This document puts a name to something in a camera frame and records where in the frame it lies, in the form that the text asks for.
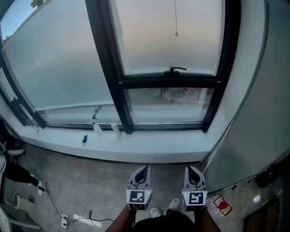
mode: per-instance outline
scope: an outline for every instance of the black window frame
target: black window frame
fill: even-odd
[[[2,10],[2,12],[0,12],[0,21],[13,2],[14,0],[9,0],[7,6]],[[124,75],[115,37],[114,23],[111,16],[110,0],[85,0],[85,2],[101,66],[121,121],[121,123],[117,123],[120,130],[125,131],[127,134],[132,134],[133,131],[202,130],[203,132],[207,132],[218,110],[232,71],[240,30],[241,0],[224,0],[224,34],[220,60],[218,63],[219,65],[215,76],[193,73],[180,73],[177,76],[176,74],[164,74],[163,72]],[[24,126],[38,125],[42,128],[47,126],[66,129],[93,130],[91,123],[45,121],[40,113],[33,108],[18,84],[7,60],[2,42],[0,43],[0,50],[0,67],[3,68],[6,78],[18,99],[9,101],[1,88],[0,94],[10,107],[11,111]],[[125,91],[127,89],[137,88],[168,87],[213,88],[213,95],[203,121],[187,123],[133,123],[126,101]],[[29,120],[23,109],[20,107],[20,104],[22,104],[26,111],[32,116],[34,119],[33,121]],[[102,130],[112,130],[111,123],[101,123],[99,125]]]
[[[202,130],[207,132],[218,110],[232,71],[240,30],[241,1],[225,0],[224,35],[215,76],[193,73],[180,73],[176,76],[162,72],[124,75],[111,16],[110,1],[86,0],[86,5],[101,66],[126,133],[131,134],[132,131],[140,130]],[[133,123],[124,90],[168,87],[214,88],[204,120],[192,123]]]

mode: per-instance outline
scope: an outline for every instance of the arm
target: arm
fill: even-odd
[[[207,209],[194,212],[194,224],[200,232],[221,232]]]
[[[122,210],[117,219],[109,226],[106,232],[126,232],[132,228],[136,210],[130,210],[127,206]]]

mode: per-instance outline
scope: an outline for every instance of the frosted glass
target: frosted glass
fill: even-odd
[[[39,111],[47,122],[120,123],[115,106],[102,106],[92,120],[97,106],[83,106]]]
[[[213,89],[129,89],[127,103],[134,123],[200,122],[208,109]]]
[[[34,13],[5,47],[32,105],[54,109],[111,103],[85,0],[53,0]]]
[[[214,74],[222,0],[176,0],[178,36],[174,0],[111,0],[111,12],[125,74],[174,66]]]
[[[17,96],[11,88],[2,68],[0,68],[0,87],[9,101],[12,101],[14,98],[17,99]]]

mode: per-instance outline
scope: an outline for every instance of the tree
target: tree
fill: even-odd
[[[31,0],[30,5],[32,8],[35,6],[40,7],[42,3],[44,3],[46,0]]]

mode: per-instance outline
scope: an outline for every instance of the window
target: window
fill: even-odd
[[[45,0],[6,1],[11,6],[0,22],[3,45],[5,46],[15,31]]]
[[[0,12],[0,89],[29,115],[23,124],[92,130],[99,109],[104,130],[208,130],[231,73],[240,2],[10,2]]]
[[[222,0],[111,0],[124,74],[215,74],[222,13]]]

